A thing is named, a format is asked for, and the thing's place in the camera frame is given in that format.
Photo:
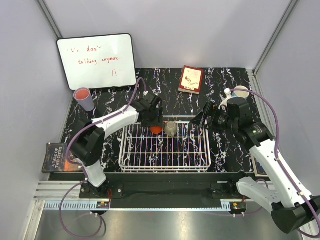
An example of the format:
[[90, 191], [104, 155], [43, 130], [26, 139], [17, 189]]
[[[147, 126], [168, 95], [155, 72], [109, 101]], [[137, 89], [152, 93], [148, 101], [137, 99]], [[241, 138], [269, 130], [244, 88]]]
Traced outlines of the orange small cup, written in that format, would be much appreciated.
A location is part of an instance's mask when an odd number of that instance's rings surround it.
[[149, 128], [152, 134], [158, 135], [162, 133], [163, 128], [161, 126], [152, 126]]

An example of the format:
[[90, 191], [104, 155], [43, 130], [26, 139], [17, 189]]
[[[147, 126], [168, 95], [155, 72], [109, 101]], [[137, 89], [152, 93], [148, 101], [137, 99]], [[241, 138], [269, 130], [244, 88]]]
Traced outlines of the light blue ceramic mug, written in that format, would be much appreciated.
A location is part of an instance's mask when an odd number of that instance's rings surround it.
[[242, 85], [238, 85], [234, 88], [234, 91], [231, 93], [233, 98], [244, 98], [247, 99], [250, 96], [248, 88]]

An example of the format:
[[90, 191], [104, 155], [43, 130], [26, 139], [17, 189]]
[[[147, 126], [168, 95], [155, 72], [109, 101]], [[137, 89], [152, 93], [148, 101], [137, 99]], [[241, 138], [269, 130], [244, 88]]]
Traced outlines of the lavender plastic tumbler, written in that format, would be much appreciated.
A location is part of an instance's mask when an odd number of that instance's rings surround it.
[[73, 93], [73, 98], [87, 112], [93, 111], [95, 104], [88, 88], [79, 88]]

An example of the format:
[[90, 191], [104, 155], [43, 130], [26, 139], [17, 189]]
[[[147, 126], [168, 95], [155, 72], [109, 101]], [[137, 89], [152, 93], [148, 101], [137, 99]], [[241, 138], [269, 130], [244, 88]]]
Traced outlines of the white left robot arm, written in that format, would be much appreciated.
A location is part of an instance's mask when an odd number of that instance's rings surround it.
[[154, 93], [144, 92], [142, 98], [132, 100], [106, 116], [78, 122], [67, 151], [75, 156], [95, 197], [103, 198], [108, 193], [107, 177], [100, 163], [105, 139], [136, 123], [145, 128], [162, 127], [163, 100]]

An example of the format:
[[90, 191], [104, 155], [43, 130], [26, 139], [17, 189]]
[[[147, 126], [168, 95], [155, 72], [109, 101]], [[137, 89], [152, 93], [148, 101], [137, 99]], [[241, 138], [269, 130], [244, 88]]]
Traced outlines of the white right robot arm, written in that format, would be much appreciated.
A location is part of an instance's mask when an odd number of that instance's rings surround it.
[[276, 190], [272, 192], [240, 173], [227, 185], [230, 197], [236, 199], [242, 195], [254, 200], [271, 214], [275, 225], [285, 234], [320, 221], [320, 197], [313, 195], [293, 173], [276, 146], [276, 138], [262, 122], [254, 120], [245, 98], [228, 99], [226, 108], [209, 101], [190, 123], [214, 133], [234, 134], [262, 165]]

